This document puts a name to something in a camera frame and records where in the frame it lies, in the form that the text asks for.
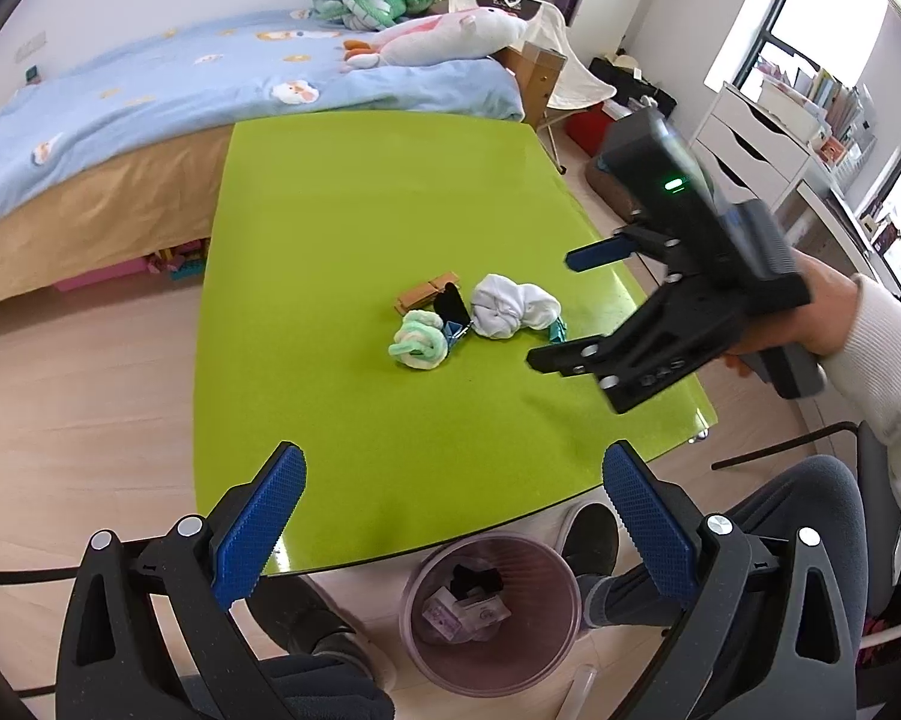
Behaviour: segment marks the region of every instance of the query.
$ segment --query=gray pants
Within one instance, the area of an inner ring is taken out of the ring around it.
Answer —
[[[394,703],[360,669],[329,656],[287,655],[260,669],[298,720],[394,720]],[[182,680],[194,709],[220,718],[199,677]]]
[[[825,455],[807,458],[738,503],[727,516],[756,536],[790,539],[803,527],[820,533],[857,649],[867,605],[867,542],[860,490],[847,466]],[[579,581],[585,599],[583,618],[592,628],[669,627],[681,613],[676,601],[660,597],[642,565],[620,577],[587,576]]]

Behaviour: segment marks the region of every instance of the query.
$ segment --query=blue blanket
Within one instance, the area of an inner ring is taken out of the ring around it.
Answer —
[[[258,13],[170,30],[22,89],[0,112],[0,218],[118,154],[242,119],[361,108],[522,118],[513,76],[492,59],[343,71],[348,37],[361,34]],[[342,162],[348,148],[342,138]]]

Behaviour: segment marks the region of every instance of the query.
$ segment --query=shoe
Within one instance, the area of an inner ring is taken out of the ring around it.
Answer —
[[[393,689],[396,666],[389,656],[309,579],[262,577],[247,598],[247,608],[271,641],[291,655],[330,656],[356,666],[379,688]]]
[[[575,577],[612,575],[619,548],[617,518],[597,501],[583,501],[567,513],[556,546]]]

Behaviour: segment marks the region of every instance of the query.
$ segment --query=pink trash can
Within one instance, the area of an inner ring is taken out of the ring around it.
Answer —
[[[433,643],[421,615],[461,560],[495,567],[511,616],[490,641]],[[400,637],[418,669],[435,685],[474,698],[509,696],[540,683],[567,657],[580,629],[580,590],[562,557],[520,533],[481,533],[437,552],[410,579],[400,608]]]

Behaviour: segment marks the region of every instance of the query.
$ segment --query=drawer handle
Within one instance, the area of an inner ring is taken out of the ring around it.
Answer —
[[[724,160],[722,160],[716,154],[713,155],[713,158],[717,160],[717,165],[718,167],[720,167],[720,170],[722,170],[724,175],[730,178],[732,182],[737,184],[737,186],[739,186],[741,189],[750,189],[750,187],[748,187],[747,184],[743,182],[740,176],[737,175],[733,170],[731,170],[730,167],[728,167],[727,163],[724,162]]]
[[[751,114],[754,116],[754,118],[758,122],[763,124],[764,127],[769,129],[771,132],[773,132],[777,135],[786,135],[786,133],[783,131],[783,129],[780,129],[780,127],[778,127],[777,124],[774,124],[774,122],[772,122],[771,119],[769,119],[769,117],[764,116],[764,114],[762,114],[761,111],[759,111],[758,109],[754,108],[751,105],[748,105],[747,110],[749,110],[751,112]]]
[[[732,134],[734,134],[734,140],[737,141],[737,146],[740,146],[740,148],[743,148],[746,151],[746,153],[750,154],[752,157],[754,157],[754,159],[759,160],[761,162],[767,162],[766,157],[764,157],[763,154],[761,154],[759,151],[757,151],[756,148],[754,148],[754,146],[751,146],[749,143],[747,143],[747,141],[745,141],[743,138],[741,138],[740,135],[737,135],[737,132],[734,132],[733,130],[731,130],[731,132],[732,132]]]

